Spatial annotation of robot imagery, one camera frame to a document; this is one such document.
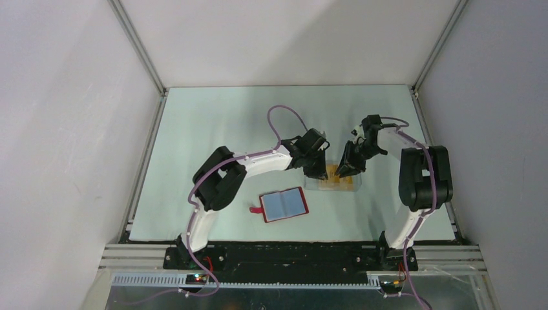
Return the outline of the red leather card holder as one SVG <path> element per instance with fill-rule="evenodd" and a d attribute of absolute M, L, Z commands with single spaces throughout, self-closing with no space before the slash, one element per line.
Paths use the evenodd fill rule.
<path fill-rule="evenodd" d="M 260 195 L 259 204 L 250 206 L 249 212 L 260 214 L 265 223 L 271 223 L 302 216 L 310 211 L 302 187 L 294 187 Z"/>

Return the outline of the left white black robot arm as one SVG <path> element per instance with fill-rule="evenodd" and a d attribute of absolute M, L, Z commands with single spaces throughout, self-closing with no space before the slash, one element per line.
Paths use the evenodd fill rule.
<path fill-rule="evenodd" d="M 309 129 L 303 136 L 279 139 L 272 148 L 237 155 L 226 146 L 217 148 L 193 176 L 187 202 L 193 210 L 186 230 L 180 235 L 185 247 L 179 260 L 189 269 L 203 264 L 209 232 L 217 212 L 232 203 L 243 182 L 274 171 L 302 169 L 304 175 L 326 180 L 326 150 L 330 142 L 323 132 Z"/>

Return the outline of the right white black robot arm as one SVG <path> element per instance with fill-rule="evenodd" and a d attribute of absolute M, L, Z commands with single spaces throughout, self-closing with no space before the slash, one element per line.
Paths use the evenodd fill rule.
<path fill-rule="evenodd" d="M 401 206 L 394 221 L 380 235 L 376 262 L 385 270 L 401 263 L 426 222 L 453 197 L 448 150 L 427 146 L 407 134 L 408 122 L 393 117 L 369 115 L 352 130 L 335 171 L 342 178 L 366 170 L 366 162 L 375 156 L 391 155 L 399 160 L 398 193 Z"/>

